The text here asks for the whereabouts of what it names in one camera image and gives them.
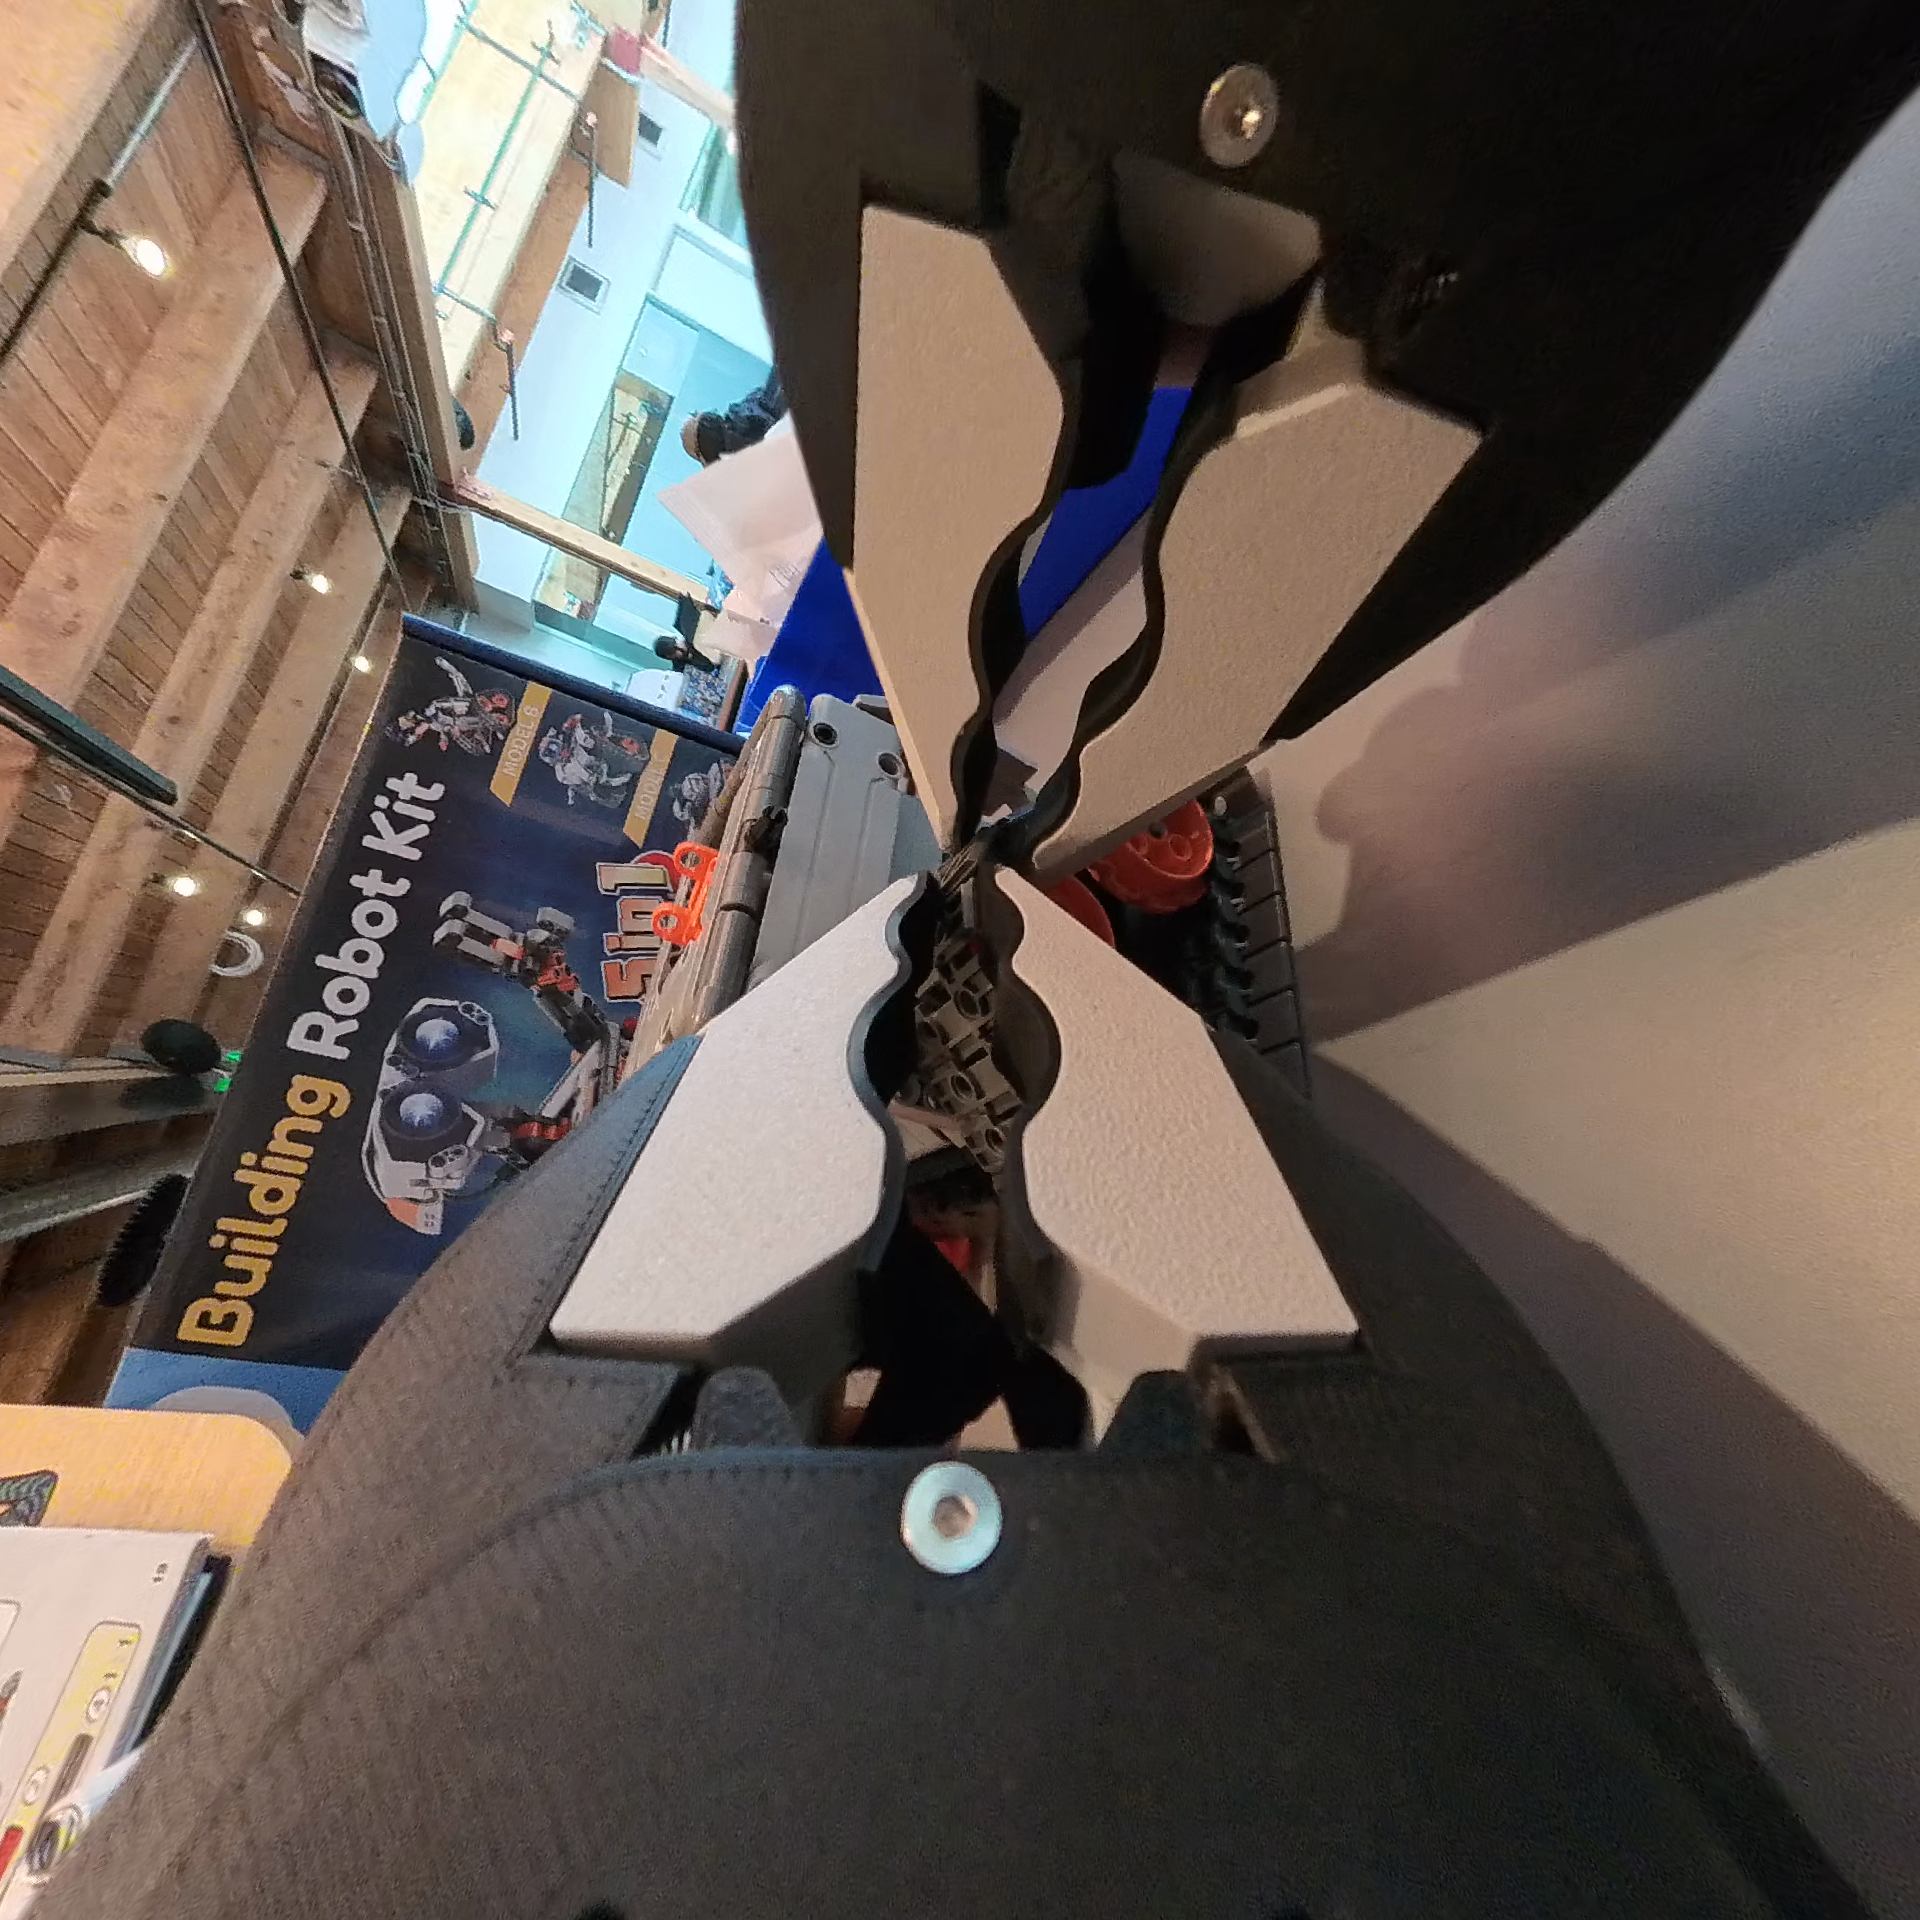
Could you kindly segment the dark metal bar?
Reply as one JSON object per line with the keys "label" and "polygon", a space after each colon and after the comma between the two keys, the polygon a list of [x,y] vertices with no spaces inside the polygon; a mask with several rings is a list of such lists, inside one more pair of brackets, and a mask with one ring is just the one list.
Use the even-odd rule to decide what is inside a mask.
{"label": "dark metal bar", "polygon": [[124,799],[159,808],[178,806],[180,791],[171,779],[7,669],[2,669],[2,714],[7,731],[100,777]]}

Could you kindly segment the white ceiling device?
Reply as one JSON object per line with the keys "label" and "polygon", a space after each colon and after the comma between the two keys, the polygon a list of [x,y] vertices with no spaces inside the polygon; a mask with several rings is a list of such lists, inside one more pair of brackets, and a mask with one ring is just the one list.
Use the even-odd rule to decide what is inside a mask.
{"label": "white ceiling device", "polygon": [[426,2],[303,2],[300,39],[320,100],[371,140],[404,123],[404,85],[428,39]]}

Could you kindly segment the blue plastic bin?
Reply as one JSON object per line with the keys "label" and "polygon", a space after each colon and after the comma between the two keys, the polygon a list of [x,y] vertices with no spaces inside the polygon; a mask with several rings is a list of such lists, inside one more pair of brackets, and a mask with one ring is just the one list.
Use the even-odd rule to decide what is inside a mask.
{"label": "blue plastic bin", "polygon": [[[1190,392],[1190,387],[1156,389],[1131,458],[1116,479],[1062,494],[1019,577],[1019,618],[1030,640],[1152,510]],[[849,703],[881,687],[843,572],[824,546],[741,692],[733,733],[751,733],[759,708],[779,687],[795,689],[808,703],[820,697]]]}

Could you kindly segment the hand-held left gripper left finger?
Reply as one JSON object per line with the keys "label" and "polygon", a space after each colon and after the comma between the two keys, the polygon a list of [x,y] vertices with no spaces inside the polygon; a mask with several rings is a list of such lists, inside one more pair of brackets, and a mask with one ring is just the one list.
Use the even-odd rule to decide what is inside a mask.
{"label": "hand-held left gripper left finger", "polygon": [[549,1317],[557,1351],[779,1389],[854,1369],[903,1169],[868,1042],[917,905],[894,881],[707,1022]]}

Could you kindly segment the black bristly object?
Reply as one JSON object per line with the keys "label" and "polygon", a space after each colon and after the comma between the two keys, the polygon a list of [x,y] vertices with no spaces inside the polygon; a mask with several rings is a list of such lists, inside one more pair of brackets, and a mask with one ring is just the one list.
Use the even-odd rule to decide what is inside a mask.
{"label": "black bristly object", "polygon": [[173,1170],[157,1179],[132,1207],[97,1267],[94,1284],[97,1309],[128,1309],[154,1283],[185,1193],[187,1174]]}

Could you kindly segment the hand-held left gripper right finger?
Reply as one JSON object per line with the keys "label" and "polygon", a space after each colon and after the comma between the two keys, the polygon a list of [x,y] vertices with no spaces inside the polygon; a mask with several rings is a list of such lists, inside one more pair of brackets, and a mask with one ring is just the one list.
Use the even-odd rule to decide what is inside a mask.
{"label": "hand-held left gripper right finger", "polygon": [[1136,1381],[1337,1354],[1357,1320],[1218,1037],[1030,881],[990,872],[1009,1174],[1043,1351],[1106,1428]]}

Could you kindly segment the clear plastic bags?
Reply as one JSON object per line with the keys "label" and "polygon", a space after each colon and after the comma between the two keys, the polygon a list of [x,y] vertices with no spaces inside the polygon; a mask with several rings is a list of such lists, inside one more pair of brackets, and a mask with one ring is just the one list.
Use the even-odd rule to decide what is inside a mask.
{"label": "clear plastic bags", "polygon": [[759,442],[698,469],[658,501],[732,584],[722,623],[767,650],[822,550],[795,423],[781,419]]}

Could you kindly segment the instruction booklet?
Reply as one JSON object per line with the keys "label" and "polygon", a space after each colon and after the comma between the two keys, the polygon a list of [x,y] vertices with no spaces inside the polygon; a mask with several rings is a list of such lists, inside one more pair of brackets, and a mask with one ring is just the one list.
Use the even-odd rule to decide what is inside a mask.
{"label": "instruction booklet", "polygon": [[4,1917],[32,1909],[125,1775],[209,1563],[195,1533],[4,1531]]}

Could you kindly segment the grey metal pipe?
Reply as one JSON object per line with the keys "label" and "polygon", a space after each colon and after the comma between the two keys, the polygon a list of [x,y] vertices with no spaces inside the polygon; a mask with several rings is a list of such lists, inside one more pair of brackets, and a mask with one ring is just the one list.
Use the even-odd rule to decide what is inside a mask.
{"label": "grey metal pipe", "polygon": [[189,1155],[151,1155],[88,1165],[2,1190],[2,1244],[11,1247],[142,1201],[170,1179],[185,1179]]}

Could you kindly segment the grey orange toy block vehicle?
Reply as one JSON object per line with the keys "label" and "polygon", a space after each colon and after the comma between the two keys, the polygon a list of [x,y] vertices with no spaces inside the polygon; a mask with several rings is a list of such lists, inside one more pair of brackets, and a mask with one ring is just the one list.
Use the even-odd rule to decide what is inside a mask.
{"label": "grey orange toy block vehicle", "polygon": [[[692,842],[718,852],[700,937],[664,957],[629,1055],[692,1037],[891,882],[930,871],[939,844],[895,729],[822,694],[771,701],[727,779],[711,777]],[[995,982],[952,905],[914,1010],[916,1067],[890,1104],[922,1233],[984,1244],[1019,1101],[995,1067]]]}

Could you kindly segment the blue printed toy box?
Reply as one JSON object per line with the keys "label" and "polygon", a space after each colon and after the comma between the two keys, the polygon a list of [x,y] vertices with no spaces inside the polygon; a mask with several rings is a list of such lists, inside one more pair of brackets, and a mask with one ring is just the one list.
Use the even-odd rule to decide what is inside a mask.
{"label": "blue printed toy box", "polygon": [[612,1099],[741,745],[410,623],[115,1381],[302,1426]]}

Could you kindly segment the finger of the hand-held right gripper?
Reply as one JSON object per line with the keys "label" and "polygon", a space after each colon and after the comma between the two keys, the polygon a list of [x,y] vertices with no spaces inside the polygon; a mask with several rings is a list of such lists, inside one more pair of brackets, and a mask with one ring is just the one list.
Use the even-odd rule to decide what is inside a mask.
{"label": "finger of the hand-held right gripper", "polygon": [[1231,402],[1154,554],[1157,655],[1075,752],[1075,794],[1024,859],[1034,877],[1114,852],[1258,756],[1480,446],[1472,424],[1375,383],[1319,293]]}
{"label": "finger of the hand-held right gripper", "polygon": [[1019,231],[859,218],[851,606],[936,838],[984,812],[990,598],[1060,493],[1077,287]]}

